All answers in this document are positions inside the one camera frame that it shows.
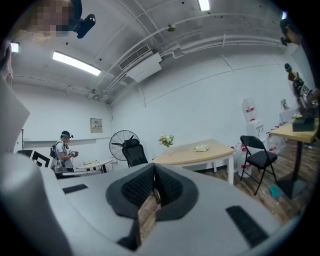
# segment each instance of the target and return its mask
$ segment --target ceiling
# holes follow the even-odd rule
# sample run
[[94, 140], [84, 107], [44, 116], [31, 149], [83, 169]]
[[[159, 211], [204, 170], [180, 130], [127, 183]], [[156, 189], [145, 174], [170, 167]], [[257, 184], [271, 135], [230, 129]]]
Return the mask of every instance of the ceiling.
[[[167, 53], [173, 47], [179, 55], [182, 52], [177, 45], [202, 49], [207, 47], [204, 41], [208, 44], [209, 38], [224, 34], [280, 42], [282, 11], [271, 1], [210, 0], [210, 6], [210, 11], [200, 11], [197, 0], [82, 0], [82, 18], [94, 14], [96, 25], [82, 39], [73, 32], [36, 42], [22, 38], [19, 53], [12, 59], [13, 81], [87, 96], [95, 89], [103, 93], [101, 101], [110, 101], [134, 83], [127, 77], [108, 89], [122, 72], [119, 63], [145, 44], [159, 53]], [[168, 32], [168, 25], [175, 25], [176, 30]], [[52, 60], [54, 51], [102, 72], [95, 76]]]

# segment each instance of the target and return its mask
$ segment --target air vent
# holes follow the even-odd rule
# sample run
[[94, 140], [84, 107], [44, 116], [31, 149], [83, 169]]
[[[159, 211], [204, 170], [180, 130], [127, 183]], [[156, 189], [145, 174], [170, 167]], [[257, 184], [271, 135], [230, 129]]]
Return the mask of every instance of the air vent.
[[120, 63], [119, 65], [120, 69], [124, 70], [131, 63], [139, 59], [141, 56], [143, 56], [147, 52], [150, 52], [150, 48], [148, 45], [141, 47], [139, 50], [135, 51], [133, 54], [131, 54], [128, 58], [126, 58], [123, 62]]

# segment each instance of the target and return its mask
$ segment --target black fan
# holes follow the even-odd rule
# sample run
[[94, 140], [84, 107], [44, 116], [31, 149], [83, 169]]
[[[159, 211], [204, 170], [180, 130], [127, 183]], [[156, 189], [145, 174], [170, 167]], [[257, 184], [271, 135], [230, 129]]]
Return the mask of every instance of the black fan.
[[139, 138], [132, 131], [121, 130], [116, 132], [110, 139], [109, 148], [111, 154], [120, 161], [127, 161], [124, 154], [122, 154], [122, 148], [125, 147], [125, 141]]

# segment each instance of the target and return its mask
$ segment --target wooden floor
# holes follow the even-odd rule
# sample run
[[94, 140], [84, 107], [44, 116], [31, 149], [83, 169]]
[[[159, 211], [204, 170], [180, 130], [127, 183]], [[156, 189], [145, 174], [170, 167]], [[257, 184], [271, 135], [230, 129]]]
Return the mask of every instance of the wooden floor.
[[[297, 216], [301, 210], [309, 202], [315, 182], [317, 179], [317, 167], [320, 158], [320, 145], [314, 145], [312, 149], [303, 147], [301, 165], [299, 175], [308, 183], [308, 187], [294, 199], [289, 199], [285, 194], [282, 193], [280, 199], [276, 200], [271, 197], [269, 187], [275, 183], [274, 177], [265, 173], [262, 184], [258, 190], [256, 196], [254, 193], [257, 189], [258, 184], [251, 178], [242, 178], [238, 173], [234, 174], [234, 186], [239, 190], [243, 191], [254, 200], [257, 200], [264, 205], [282, 224], [287, 223], [290, 219]], [[273, 168], [277, 179], [280, 179], [290, 173], [292, 173], [295, 166], [296, 159], [296, 142], [288, 140], [286, 148], [279, 154], [278, 159], [274, 162]], [[208, 169], [208, 172], [204, 172], [204, 175], [209, 175], [227, 181], [228, 174], [226, 169], [220, 169], [217, 172]], [[252, 176], [256, 180], [260, 180], [262, 171], [253, 167]], [[160, 209], [160, 205], [156, 203], [155, 198], [151, 195], [145, 201], [139, 211], [139, 223], [140, 223], [140, 234], [141, 240], [143, 241], [148, 234], [152, 231], [155, 225], [155, 212]]]

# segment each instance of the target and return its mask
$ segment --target fluorescent light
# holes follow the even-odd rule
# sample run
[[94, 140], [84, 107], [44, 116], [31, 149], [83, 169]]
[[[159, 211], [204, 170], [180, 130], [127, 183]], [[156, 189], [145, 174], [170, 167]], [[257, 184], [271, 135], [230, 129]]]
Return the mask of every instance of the fluorescent light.
[[19, 52], [19, 43], [17, 42], [12, 42], [11, 43], [11, 51], [13, 53], [18, 53]]
[[287, 18], [287, 13], [286, 13], [285, 11], [283, 11], [283, 12], [282, 12], [282, 18], [281, 18], [281, 20], [283, 20], [283, 19], [285, 19], [285, 18]]
[[198, 0], [198, 1], [199, 1], [201, 11], [209, 11], [210, 10], [209, 0]]
[[98, 76], [101, 72], [100, 69], [98, 69], [94, 66], [86, 64], [80, 60], [77, 60], [73, 57], [69, 57], [69, 56], [62, 54], [60, 52], [57, 52], [57, 51], [55, 51], [53, 53], [52, 59], [55, 61], [58, 61], [58, 62], [62, 62], [62, 63], [68, 64], [68, 65], [74, 66], [74, 67], [81, 69], [83, 71], [87, 71], [95, 76]]

